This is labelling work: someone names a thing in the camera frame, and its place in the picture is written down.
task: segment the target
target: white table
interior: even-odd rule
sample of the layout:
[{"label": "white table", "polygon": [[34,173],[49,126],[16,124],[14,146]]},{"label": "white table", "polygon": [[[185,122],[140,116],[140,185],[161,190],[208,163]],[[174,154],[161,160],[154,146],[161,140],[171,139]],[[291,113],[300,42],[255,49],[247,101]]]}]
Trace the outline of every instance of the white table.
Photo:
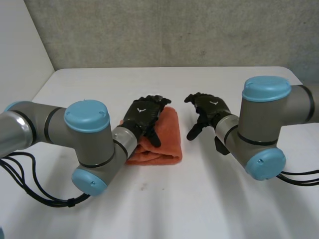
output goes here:
[{"label": "white table", "polygon": [[[134,99],[161,94],[179,116],[183,160],[175,166],[124,166],[107,192],[74,208],[55,209],[26,195],[0,168],[0,225],[6,239],[317,239],[319,187],[298,187],[279,179],[255,181],[231,156],[216,152],[205,129],[193,142],[186,134],[197,120],[190,93],[222,97],[239,114],[246,79],[278,75],[300,84],[282,67],[180,67],[65,69],[55,72],[34,102],[68,107],[95,99],[108,107],[115,127]],[[279,140],[286,169],[319,168],[319,124],[282,128]],[[69,148],[39,143],[43,187],[60,198],[76,197],[71,182],[77,166]],[[33,186],[29,159],[27,167]]]}]

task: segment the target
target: white wall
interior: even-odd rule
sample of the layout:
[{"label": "white wall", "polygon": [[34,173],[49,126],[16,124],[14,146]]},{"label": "white wall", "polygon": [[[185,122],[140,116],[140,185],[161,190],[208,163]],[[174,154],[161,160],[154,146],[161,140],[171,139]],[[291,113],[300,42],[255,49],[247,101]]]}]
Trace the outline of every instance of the white wall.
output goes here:
[{"label": "white wall", "polygon": [[23,0],[0,0],[0,112],[32,100],[53,72]]}]

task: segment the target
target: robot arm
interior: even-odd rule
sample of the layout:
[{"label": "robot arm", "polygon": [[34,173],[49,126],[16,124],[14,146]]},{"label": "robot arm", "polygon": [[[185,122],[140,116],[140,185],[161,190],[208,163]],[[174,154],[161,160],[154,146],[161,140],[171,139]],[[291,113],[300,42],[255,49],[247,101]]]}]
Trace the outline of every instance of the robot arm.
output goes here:
[{"label": "robot arm", "polygon": [[[168,103],[160,96],[134,101],[123,124],[113,131],[107,108],[99,101],[80,101],[68,108],[14,103],[0,114],[0,157],[38,142],[74,148],[79,166],[72,181],[85,194],[97,196],[134,152],[142,135],[160,146],[154,125]],[[142,114],[135,114],[138,107],[144,107]]]},{"label": "robot arm", "polygon": [[[240,117],[230,114],[227,107],[206,114],[213,114],[207,119],[215,128],[216,149],[224,155],[230,152],[256,180],[276,177],[286,164],[277,148],[280,129],[319,122],[319,87],[291,86],[281,77],[259,76],[246,81],[242,96]],[[223,103],[222,99],[210,101]],[[195,107],[202,111],[198,104]]]}]

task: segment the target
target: light blue joint cap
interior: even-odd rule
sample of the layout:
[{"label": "light blue joint cap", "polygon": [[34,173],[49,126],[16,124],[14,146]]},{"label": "light blue joint cap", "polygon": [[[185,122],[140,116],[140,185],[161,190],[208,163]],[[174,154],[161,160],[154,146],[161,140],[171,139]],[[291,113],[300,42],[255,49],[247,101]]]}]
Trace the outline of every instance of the light blue joint cap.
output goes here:
[{"label": "light blue joint cap", "polygon": [[74,170],[72,182],[83,193],[91,196],[98,196],[107,188],[107,185],[102,179],[79,168]]},{"label": "light blue joint cap", "polygon": [[278,148],[269,148],[254,155],[246,164],[245,170],[256,180],[276,177],[286,165],[286,157]]},{"label": "light blue joint cap", "polygon": [[75,102],[66,109],[64,121],[75,131],[96,133],[110,125],[110,116],[102,102],[84,100]]},{"label": "light blue joint cap", "polygon": [[14,106],[14,105],[16,105],[16,104],[18,104],[18,103],[22,103],[22,102],[30,102],[30,101],[16,101],[16,102],[13,102],[13,103],[11,103],[10,105],[8,105],[6,108],[5,108],[5,112],[6,111],[8,111],[8,110],[10,110],[10,108],[12,107],[12,106]]},{"label": "light blue joint cap", "polygon": [[289,81],[280,76],[255,76],[245,82],[243,98],[253,102],[276,101],[291,92]]}]

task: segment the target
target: logo on robotic hand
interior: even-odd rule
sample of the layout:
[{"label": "logo on robotic hand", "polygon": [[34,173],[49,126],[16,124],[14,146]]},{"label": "logo on robotic hand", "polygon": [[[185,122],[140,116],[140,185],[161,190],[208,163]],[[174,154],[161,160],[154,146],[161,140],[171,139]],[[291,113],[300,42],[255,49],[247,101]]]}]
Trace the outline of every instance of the logo on robotic hand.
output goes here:
[{"label": "logo on robotic hand", "polygon": [[146,111],[146,109],[140,110],[140,109],[138,108],[138,112],[139,112],[139,113],[140,113],[140,112],[143,112],[143,111]]}]

